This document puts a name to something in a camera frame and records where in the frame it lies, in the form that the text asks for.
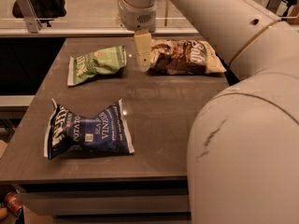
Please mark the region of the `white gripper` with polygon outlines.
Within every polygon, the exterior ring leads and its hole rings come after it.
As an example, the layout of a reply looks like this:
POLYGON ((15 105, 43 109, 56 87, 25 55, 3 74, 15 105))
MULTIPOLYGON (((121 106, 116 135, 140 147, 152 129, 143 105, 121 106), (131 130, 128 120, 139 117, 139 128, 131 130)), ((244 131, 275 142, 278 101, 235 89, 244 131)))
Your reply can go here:
POLYGON ((125 28, 129 31, 136 31, 134 34, 136 60, 141 71, 147 72, 150 69, 150 32, 156 30, 157 2, 149 0, 148 5, 140 6, 128 0, 119 0, 118 7, 121 22, 125 28))

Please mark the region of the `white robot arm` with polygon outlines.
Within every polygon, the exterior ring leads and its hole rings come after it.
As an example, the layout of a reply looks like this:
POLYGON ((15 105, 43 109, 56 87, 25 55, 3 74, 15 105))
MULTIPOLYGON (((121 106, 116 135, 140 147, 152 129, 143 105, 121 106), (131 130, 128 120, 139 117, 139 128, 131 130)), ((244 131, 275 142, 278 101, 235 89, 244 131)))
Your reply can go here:
MULTIPOLYGON (((252 0, 170 0, 238 76, 189 137, 192 224, 299 224, 298 33, 252 0)), ((155 0, 120 0, 135 31, 155 0)))

